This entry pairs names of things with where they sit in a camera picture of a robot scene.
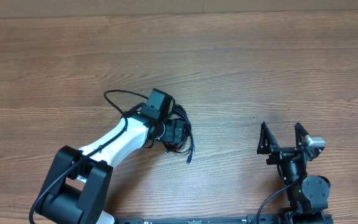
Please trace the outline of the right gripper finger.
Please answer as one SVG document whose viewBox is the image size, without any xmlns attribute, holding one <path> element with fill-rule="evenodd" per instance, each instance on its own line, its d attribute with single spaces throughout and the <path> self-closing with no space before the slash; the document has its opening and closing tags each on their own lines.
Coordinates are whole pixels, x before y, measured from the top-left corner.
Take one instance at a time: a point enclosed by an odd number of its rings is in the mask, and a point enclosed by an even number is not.
<svg viewBox="0 0 358 224">
<path fill-rule="evenodd" d="M 260 139 L 257 148 L 257 154 L 271 154 L 278 149 L 279 145 L 274 135 L 271 133 L 267 123 L 261 124 Z"/>
<path fill-rule="evenodd" d="M 306 129 L 301 125 L 301 123 L 296 123 L 294 125 L 295 129 L 295 139 L 297 146 L 307 146 L 310 134 L 306 131 Z"/>
</svg>

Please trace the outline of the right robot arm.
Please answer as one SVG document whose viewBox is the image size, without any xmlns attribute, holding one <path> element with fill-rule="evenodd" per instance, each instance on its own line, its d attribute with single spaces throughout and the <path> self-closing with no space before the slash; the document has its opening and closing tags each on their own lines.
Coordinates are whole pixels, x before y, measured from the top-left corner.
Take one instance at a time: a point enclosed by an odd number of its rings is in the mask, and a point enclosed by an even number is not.
<svg viewBox="0 0 358 224">
<path fill-rule="evenodd" d="M 266 164 L 276 165 L 283 180 L 283 187 L 262 202 L 255 216 L 256 223 L 332 223 L 331 215 L 324 214 L 328 208 L 331 183 L 321 175 L 308 175 L 307 163 L 316 159 L 324 150 L 322 137 L 311 136 L 296 123 L 295 146 L 279 146 L 267 123 L 260 128 L 257 154 L 268 155 Z M 262 215 L 265 205 L 280 193 L 287 194 L 288 207 L 278 210 L 276 215 Z"/>
</svg>

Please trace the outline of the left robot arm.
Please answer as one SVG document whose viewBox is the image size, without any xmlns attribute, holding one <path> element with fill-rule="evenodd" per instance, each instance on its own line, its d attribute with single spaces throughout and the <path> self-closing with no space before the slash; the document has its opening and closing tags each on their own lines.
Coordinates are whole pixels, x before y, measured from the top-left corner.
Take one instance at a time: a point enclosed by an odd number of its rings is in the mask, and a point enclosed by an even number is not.
<svg viewBox="0 0 358 224">
<path fill-rule="evenodd" d="M 142 223 L 105 211 L 112 172 L 128 155 L 155 142 L 182 153 L 191 125 L 174 97 L 153 89 L 144 102 L 121 112 L 120 122 L 97 141 L 79 149 L 63 146 L 55 155 L 29 221 L 39 214 L 55 223 Z"/>
</svg>

